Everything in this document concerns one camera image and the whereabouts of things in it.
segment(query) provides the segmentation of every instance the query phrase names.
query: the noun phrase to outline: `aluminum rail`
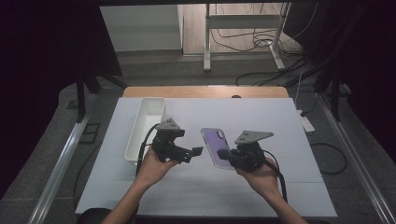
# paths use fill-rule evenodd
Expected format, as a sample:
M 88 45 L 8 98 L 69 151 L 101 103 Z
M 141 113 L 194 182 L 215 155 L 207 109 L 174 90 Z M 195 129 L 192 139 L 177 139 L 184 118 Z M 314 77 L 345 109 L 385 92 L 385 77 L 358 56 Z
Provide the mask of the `aluminum rail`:
M 341 122 L 335 120 L 330 110 L 330 104 L 327 99 L 322 98 L 321 95 L 319 96 L 319 101 L 321 104 L 322 109 L 324 110 L 328 120 L 330 121 L 335 133 L 340 140 L 346 156 L 349 162 L 352 164 L 355 172 L 361 181 L 364 189 L 367 192 L 372 204 L 378 213 L 379 217 L 382 220 L 382 223 L 387 224 L 395 224 L 395 216 L 392 214 L 392 211 L 389 208 L 387 201 L 384 198 L 380 188 L 372 179 L 369 171 L 365 167 L 361 157 L 359 156 L 356 148 L 353 146 L 352 142 L 350 141 L 349 137 L 347 136 L 347 132 L 345 131 Z
M 56 165 L 53 168 L 52 174 L 49 177 L 46 187 L 44 187 L 44 190 L 41 193 L 37 204 L 35 205 L 35 209 L 33 210 L 31 217 L 29 218 L 29 224 L 44 222 L 44 219 L 46 218 L 47 213 L 50 210 L 53 199 L 55 198 L 56 192 L 58 191 L 58 188 L 61 185 L 62 180 L 64 179 L 64 174 L 73 157 L 75 149 L 78 145 L 78 141 L 82 133 L 84 132 L 88 119 L 90 118 L 96 98 L 96 94 L 90 94 L 90 96 L 88 97 L 86 103 L 87 112 L 85 113 L 85 116 L 81 123 L 76 123 L 72 132 L 70 133 L 70 136 L 67 139 L 66 144 L 64 145 L 64 149 L 59 156 L 59 160 L 56 162 Z

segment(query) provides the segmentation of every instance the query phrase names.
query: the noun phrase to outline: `white plastic tray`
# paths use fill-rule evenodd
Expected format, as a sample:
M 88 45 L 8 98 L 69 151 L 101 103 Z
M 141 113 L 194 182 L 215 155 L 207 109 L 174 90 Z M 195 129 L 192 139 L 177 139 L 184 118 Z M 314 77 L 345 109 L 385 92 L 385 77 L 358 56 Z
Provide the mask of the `white plastic tray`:
M 165 117 L 166 107 L 163 98 L 153 97 L 142 99 L 136 119 L 134 120 L 131 137 L 129 138 L 128 146 L 125 150 L 125 159 L 127 161 L 137 161 L 140 146 L 145 140 L 149 129 L 154 126 L 154 124 L 161 123 Z M 153 130 L 148 138 L 148 144 L 152 142 L 155 133 L 156 130 Z

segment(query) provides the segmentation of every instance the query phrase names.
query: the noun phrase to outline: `black curtain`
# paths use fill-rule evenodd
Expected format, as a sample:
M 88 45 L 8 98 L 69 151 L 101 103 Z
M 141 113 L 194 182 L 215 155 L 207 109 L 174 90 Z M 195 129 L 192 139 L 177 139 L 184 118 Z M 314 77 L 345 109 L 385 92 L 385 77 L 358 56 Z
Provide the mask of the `black curtain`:
M 341 79 L 351 89 L 350 106 L 393 161 L 395 8 L 394 1 L 371 1 L 339 59 Z
M 76 73 L 95 76 L 93 66 L 111 76 L 121 71 L 98 6 L 2 1 L 0 30 L 3 196 L 46 130 L 59 92 L 76 82 Z

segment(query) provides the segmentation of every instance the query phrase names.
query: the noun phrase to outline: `human hand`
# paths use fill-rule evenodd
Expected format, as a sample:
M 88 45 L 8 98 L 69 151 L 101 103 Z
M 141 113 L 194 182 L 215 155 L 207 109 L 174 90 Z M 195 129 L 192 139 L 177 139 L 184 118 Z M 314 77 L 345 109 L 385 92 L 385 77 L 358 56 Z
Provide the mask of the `human hand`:
M 277 167 L 272 159 L 266 159 Z M 238 168 L 235 168 L 235 171 L 243 176 L 249 185 L 264 199 L 268 199 L 270 196 L 281 196 L 277 187 L 276 173 L 267 165 L 264 164 L 253 172 L 247 172 Z
M 161 162 L 152 147 L 149 147 L 134 183 L 141 184 L 145 189 L 160 181 L 177 161 Z

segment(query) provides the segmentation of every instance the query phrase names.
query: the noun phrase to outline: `table surface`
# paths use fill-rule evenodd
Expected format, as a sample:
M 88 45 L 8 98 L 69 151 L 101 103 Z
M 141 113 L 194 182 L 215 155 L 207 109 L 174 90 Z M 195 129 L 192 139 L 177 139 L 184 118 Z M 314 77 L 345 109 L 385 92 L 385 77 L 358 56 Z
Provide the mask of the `table surface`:
M 234 86 L 167 86 L 128 87 L 122 97 L 163 98 L 287 98 L 284 87 L 234 87 Z
M 236 94 L 244 98 L 231 99 Z M 91 207 L 111 209 L 133 182 L 135 166 L 125 160 L 124 152 L 132 132 L 131 123 L 143 96 L 165 97 L 168 116 L 172 116 L 186 130 L 185 136 L 176 140 L 181 147 L 202 147 L 202 137 L 197 133 L 210 125 L 223 128 L 231 140 L 242 132 L 239 130 L 241 126 L 251 131 L 274 131 L 275 136 L 261 145 L 265 144 L 266 149 L 273 150 L 282 167 L 290 204 L 305 217 L 336 217 L 286 90 L 282 87 L 226 86 L 127 88 L 116 106 L 76 213 Z M 240 120 L 238 125 L 229 122 L 246 113 L 249 116 Z M 170 204 L 175 198 L 178 198 L 177 202 Z M 243 177 L 214 167 L 206 149 L 203 155 L 192 158 L 190 163 L 173 168 L 153 186 L 142 198 L 138 214 L 161 217 L 276 217 L 272 208 L 248 186 Z

